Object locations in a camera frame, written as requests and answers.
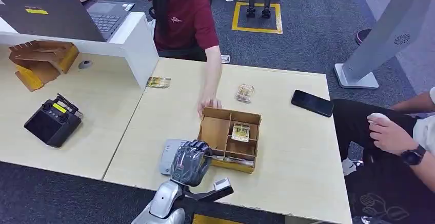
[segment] red shirt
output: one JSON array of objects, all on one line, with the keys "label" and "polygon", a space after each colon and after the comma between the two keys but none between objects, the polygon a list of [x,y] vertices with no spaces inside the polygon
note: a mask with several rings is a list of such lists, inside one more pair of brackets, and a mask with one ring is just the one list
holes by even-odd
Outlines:
[{"label": "red shirt", "polygon": [[195,39],[203,49],[219,45],[210,0],[169,0],[168,26],[166,37],[155,29],[154,42],[158,50],[188,48]]}]

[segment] person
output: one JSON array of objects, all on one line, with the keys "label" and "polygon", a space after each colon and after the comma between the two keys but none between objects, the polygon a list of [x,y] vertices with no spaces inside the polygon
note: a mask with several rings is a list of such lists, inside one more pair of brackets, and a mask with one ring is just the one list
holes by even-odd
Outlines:
[{"label": "person", "polygon": [[221,51],[210,0],[155,0],[155,2],[154,5],[158,4],[158,8],[155,8],[157,22],[154,32],[157,50],[186,49],[194,44],[204,49],[207,58],[205,80],[197,111],[201,116],[204,107],[221,108],[221,102],[216,98],[222,72]]},{"label": "person", "polygon": [[405,114],[435,112],[435,87],[391,109],[344,99],[333,103],[341,160],[348,160],[351,141],[374,157],[345,176],[352,215],[434,224],[435,115],[421,119]]}]

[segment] white stand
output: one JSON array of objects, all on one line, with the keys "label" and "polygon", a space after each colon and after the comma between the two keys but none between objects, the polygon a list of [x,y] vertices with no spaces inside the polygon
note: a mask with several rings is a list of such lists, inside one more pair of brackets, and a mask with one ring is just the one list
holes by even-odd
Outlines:
[{"label": "white stand", "polygon": [[146,16],[142,12],[131,12],[108,42],[19,34],[0,18],[0,44],[18,45],[32,40],[72,42],[81,53],[123,57],[142,88],[145,88],[159,60]]},{"label": "white stand", "polygon": [[344,88],[379,87],[372,71],[418,37],[431,0],[391,0],[373,30],[335,73]]}]

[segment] laptop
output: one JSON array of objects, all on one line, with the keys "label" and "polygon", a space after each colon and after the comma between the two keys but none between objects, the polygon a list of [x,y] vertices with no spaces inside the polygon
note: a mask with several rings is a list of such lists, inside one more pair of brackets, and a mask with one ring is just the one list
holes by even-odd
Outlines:
[{"label": "laptop", "polygon": [[0,0],[0,17],[18,33],[108,41],[134,3],[79,0]]}]

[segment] light wood tabletop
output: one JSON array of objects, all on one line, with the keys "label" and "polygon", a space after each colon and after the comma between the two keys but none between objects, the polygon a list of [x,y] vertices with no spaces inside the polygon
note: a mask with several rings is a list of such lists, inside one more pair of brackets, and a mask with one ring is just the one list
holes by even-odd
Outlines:
[{"label": "light wood tabletop", "polygon": [[[104,181],[156,190],[168,178],[158,164],[168,138],[195,139],[196,102],[204,63],[161,58],[153,76],[168,89],[147,88]],[[253,85],[250,104],[236,101],[240,84]],[[252,174],[211,167],[193,192],[228,177],[234,193],[219,202],[330,223],[351,223],[333,118],[290,104],[295,89],[329,99],[326,76],[224,65],[217,97],[225,109],[262,116]]]},{"label": "light wood tabletop", "polygon": [[[66,75],[30,92],[15,76],[9,49],[0,46],[0,160],[102,179],[141,98],[127,62],[119,57],[80,54]],[[83,60],[92,66],[80,70]],[[64,145],[47,146],[24,123],[57,93],[83,112],[83,121]]]}]

